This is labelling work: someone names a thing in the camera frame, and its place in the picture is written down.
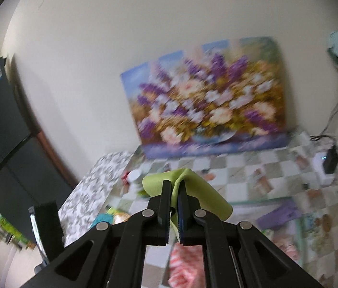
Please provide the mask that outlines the purple tissue packet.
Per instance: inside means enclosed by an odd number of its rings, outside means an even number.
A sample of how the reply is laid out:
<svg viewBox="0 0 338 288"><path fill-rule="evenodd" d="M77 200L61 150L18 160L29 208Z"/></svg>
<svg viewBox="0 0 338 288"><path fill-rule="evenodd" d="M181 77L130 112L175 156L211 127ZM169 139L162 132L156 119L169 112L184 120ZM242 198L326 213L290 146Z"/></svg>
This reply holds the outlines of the purple tissue packet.
<svg viewBox="0 0 338 288"><path fill-rule="evenodd" d="M301 210L292 199L285 200L278 208L257 219L260 229L274 229L302 216Z"/></svg>

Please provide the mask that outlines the white power strip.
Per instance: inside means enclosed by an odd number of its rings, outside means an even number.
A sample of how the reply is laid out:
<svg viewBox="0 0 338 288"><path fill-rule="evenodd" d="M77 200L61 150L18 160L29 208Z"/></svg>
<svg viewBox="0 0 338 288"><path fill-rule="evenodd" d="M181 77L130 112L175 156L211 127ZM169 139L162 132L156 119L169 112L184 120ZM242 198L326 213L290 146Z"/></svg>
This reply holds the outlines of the white power strip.
<svg viewBox="0 0 338 288"><path fill-rule="evenodd" d="M313 169L317 173L320 186L322 187L330 186L335 179L335 174L327 174L324 171L325 159L326 159L326 153L324 152L316 153L312 159Z"/></svg>

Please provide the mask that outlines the pink floral scrunchie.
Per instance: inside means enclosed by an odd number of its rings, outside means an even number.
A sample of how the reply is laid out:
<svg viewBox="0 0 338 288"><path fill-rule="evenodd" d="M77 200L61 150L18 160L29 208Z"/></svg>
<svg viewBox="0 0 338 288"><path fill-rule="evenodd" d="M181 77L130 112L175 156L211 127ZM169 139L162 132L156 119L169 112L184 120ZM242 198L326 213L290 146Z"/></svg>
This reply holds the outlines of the pink floral scrunchie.
<svg viewBox="0 0 338 288"><path fill-rule="evenodd" d="M273 239L273 243L293 261L300 259L299 251L291 235L277 236Z"/></svg>

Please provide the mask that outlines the black power adapter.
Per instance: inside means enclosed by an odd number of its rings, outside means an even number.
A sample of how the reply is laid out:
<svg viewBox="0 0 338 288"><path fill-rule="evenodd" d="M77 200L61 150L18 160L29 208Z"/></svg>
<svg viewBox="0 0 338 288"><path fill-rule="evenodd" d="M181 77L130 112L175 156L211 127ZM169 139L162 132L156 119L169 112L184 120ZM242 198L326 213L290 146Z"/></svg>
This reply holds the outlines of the black power adapter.
<svg viewBox="0 0 338 288"><path fill-rule="evenodd" d="M333 174L338 165L337 146L333 145L327 152L326 158L323 162L323 169L325 174Z"/></svg>

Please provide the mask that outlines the smartphone on stand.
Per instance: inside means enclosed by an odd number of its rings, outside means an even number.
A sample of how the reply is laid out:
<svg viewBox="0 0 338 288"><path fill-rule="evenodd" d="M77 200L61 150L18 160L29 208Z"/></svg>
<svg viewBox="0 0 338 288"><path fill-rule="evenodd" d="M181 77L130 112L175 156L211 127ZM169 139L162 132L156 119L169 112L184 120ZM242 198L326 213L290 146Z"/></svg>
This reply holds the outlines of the smartphone on stand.
<svg viewBox="0 0 338 288"><path fill-rule="evenodd" d="M31 206L28 212L36 245L42 257L42 262L34 268L37 274L64 251L64 232L56 202Z"/></svg>

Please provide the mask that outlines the pink white knitted cloth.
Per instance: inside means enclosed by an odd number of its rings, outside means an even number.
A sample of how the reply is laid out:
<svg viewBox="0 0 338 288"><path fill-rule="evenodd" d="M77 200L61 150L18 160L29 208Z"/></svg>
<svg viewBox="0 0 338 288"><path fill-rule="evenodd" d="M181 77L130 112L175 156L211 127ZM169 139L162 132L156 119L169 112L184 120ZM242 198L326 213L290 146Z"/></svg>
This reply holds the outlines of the pink white knitted cloth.
<svg viewBox="0 0 338 288"><path fill-rule="evenodd" d="M176 242L169 259L170 287L204 288L205 268L201 245L183 246Z"/></svg>

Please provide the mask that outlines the white tray teal rim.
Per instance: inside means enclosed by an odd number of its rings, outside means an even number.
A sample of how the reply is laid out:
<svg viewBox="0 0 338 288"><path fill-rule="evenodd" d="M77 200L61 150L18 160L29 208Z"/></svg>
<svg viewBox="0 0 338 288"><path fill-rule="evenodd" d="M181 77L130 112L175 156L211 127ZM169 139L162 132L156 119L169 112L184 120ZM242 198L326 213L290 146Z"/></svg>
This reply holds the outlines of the white tray teal rim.
<svg viewBox="0 0 338 288"><path fill-rule="evenodd" d="M302 237L302 212L291 197L232 203L229 223L252 223L271 242L298 265L305 256Z"/></svg>

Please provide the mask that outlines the teal plastic case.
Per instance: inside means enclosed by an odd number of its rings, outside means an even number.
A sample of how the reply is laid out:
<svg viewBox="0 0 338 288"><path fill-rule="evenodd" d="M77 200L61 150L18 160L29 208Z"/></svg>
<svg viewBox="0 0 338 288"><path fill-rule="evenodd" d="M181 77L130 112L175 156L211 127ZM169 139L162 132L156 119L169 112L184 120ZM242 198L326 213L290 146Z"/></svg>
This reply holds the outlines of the teal plastic case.
<svg viewBox="0 0 338 288"><path fill-rule="evenodd" d="M98 223L106 222L108 224L114 223L114 216L108 213L100 213L96 216L95 220L91 224L91 228L95 227Z"/></svg>

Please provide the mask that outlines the white green pill bottle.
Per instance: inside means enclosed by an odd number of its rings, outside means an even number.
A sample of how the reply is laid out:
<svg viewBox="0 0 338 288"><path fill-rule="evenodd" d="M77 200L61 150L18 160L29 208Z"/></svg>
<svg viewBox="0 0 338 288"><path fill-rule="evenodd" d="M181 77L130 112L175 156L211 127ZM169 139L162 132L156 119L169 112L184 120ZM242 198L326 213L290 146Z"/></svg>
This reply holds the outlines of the white green pill bottle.
<svg viewBox="0 0 338 288"><path fill-rule="evenodd" d="M142 185L143 174L139 169L132 170L127 175L127 181L130 185Z"/></svg>

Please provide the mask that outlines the grey floral blanket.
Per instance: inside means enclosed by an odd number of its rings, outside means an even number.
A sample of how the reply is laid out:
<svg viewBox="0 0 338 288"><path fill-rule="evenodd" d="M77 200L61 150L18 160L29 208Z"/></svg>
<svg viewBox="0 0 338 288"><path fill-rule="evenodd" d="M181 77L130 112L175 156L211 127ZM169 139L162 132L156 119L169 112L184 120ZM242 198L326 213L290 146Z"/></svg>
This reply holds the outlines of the grey floral blanket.
<svg viewBox="0 0 338 288"><path fill-rule="evenodd" d="M73 189L58 210L64 246L75 242L90 229L131 157L129 151L103 155Z"/></svg>

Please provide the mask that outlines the floral oil painting canvas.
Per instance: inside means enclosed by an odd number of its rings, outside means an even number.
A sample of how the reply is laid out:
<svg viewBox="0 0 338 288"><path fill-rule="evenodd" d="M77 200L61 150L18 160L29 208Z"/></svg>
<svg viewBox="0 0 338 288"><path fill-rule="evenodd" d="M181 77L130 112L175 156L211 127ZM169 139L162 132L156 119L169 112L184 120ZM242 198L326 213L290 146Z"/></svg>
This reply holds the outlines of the floral oil painting canvas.
<svg viewBox="0 0 338 288"><path fill-rule="evenodd" d="M286 146L283 61L269 36L176 51L121 74L145 156Z"/></svg>

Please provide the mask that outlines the lime green cloth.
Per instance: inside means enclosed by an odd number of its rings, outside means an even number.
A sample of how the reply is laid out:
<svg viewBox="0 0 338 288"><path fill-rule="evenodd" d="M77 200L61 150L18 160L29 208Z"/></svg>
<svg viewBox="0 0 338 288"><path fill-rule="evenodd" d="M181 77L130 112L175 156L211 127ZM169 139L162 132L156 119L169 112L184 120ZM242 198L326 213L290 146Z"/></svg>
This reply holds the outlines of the lime green cloth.
<svg viewBox="0 0 338 288"><path fill-rule="evenodd" d="M181 182L186 186L186 193L198 199L202 209L215 214L220 220L227 220L233 213L232 206L224 197L200 175L189 168L180 168L159 174L146 175L143 189L150 197L161 195L164 180L172 184L170 206L177 209L177 195Z"/></svg>

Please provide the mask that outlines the black refrigerator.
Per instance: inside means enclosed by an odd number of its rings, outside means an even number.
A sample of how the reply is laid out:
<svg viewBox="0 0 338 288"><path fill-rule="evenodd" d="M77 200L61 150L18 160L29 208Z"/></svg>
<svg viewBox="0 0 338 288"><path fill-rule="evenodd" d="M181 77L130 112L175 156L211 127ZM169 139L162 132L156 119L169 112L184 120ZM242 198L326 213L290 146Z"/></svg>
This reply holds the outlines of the black refrigerator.
<svg viewBox="0 0 338 288"><path fill-rule="evenodd" d="M72 189L21 115L5 63L0 57L0 214L33 241L30 207L61 206Z"/></svg>

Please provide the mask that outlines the patterned checkered tablecloth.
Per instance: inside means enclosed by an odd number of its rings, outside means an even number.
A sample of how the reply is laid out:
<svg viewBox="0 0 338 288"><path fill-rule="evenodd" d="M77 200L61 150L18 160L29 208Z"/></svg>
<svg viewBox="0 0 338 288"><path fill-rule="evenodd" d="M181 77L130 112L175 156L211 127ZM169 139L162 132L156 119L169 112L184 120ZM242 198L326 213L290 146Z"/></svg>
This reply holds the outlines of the patterned checkered tablecloth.
<svg viewBox="0 0 338 288"><path fill-rule="evenodd" d="M324 155L330 139L311 142L297 132L287 147L232 155L146 159L136 150L127 165L155 174L166 168L189 168L205 179L233 206L231 222L254 222L283 202L294 201L302 217L277 234L297 248L298 263L324 287L338 287L338 167L333 183L320 184L312 165L300 168L297 158Z"/></svg>

